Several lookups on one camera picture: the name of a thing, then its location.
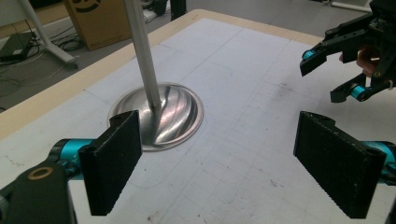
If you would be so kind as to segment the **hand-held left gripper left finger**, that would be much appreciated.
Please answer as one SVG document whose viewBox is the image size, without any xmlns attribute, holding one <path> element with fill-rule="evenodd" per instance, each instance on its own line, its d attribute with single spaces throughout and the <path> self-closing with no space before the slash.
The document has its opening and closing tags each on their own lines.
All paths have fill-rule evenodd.
<svg viewBox="0 0 396 224">
<path fill-rule="evenodd" d="M 91 214 L 111 212 L 142 156 L 139 114 L 136 110 L 109 119 L 95 139 L 62 139 L 50 150 L 72 179 L 84 181 Z"/>
</svg>

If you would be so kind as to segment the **black frame strut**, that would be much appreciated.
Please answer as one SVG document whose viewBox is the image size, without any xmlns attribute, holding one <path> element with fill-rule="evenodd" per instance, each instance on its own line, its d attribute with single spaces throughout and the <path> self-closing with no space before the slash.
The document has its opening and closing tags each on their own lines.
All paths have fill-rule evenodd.
<svg viewBox="0 0 396 224">
<path fill-rule="evenodd" d="M 176 20 L 187 13 L 187 0 L 170 0 L 171 20 Z"/>
</svg>

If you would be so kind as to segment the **flat black device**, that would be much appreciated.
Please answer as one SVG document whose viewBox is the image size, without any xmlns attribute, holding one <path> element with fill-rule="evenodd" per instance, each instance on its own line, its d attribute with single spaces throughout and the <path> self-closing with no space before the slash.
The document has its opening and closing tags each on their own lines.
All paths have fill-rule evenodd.
<svg viewBox="0 0 396 224">
<path fill-rule="evenodd" d="M 27 58 L 33 36 L 31 33 L 13 34 L 0 49 L 0 62 L 18 61 Z"/>
</svg>

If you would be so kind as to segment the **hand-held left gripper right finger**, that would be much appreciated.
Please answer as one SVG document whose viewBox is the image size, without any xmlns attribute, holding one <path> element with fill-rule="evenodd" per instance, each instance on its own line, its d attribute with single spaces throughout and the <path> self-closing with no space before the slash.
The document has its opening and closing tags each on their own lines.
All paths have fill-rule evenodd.
<svg viewBox="0 0 396 224">
<path fill-rule="evenodd" d="M 320 114 L 300 113 L 293 155 L 350 218 L 367 217 L 377 184 L 396 186 L 396 144 L 357 140 Z"/>
</svg>

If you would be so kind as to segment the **brown cardboard box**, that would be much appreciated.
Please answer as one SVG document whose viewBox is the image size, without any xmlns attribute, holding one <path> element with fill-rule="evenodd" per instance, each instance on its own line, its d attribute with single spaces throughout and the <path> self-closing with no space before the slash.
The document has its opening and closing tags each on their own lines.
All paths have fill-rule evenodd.
<svg viewBox="0 0 396 224">
<path fill-rule="evenodd" d="M 80 39 L 89 50 L 132 36 L 123 0 L 63 0 Z"/>
</svg>

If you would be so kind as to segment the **long white stand leg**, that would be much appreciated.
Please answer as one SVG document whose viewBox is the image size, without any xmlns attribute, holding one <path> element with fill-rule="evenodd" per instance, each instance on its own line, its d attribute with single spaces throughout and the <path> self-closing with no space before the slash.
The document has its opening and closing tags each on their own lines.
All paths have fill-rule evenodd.
<svg viewBox="0 0 396 224">
<path fill-rule="evenodd" d="M 35 14 L 35 11 L 28 0 L 17 0 L 19 5 L 21 6 L 23 12 L 26 14 L 27 18 L 30 19 L 36 30 L 38 31 L 40 37 L 42 38 L 42 44 L 44 45 L 45 49 L 52 53 L 54 56 L 59 58 L 66 64 L 75 64 L 76 58 L 70 55 L 69 53 L 65 52 L 64 50 L 60 49 L 56 45 L 54 45 L 49 37 L 47 36 L 43 25 L 41 24 L 39 18 Z"/>
</svg>

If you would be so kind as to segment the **metal stand with round base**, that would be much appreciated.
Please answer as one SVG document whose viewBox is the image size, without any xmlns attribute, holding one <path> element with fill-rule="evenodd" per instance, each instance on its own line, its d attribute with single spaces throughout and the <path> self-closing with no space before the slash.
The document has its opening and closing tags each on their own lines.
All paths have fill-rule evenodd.
<svg viewBox="0 0 396 224">
<path fill-rule="evenodd" d="M 123 0 L 123 3 L 143 86 L 123 94 L 111 107 L 109 115 L 138 111 L 143 150 L 166 150 L 185 142 L 199 129 L 204 106 L 191 89 L 157 81 L 141 1 Z"/>
</svg>

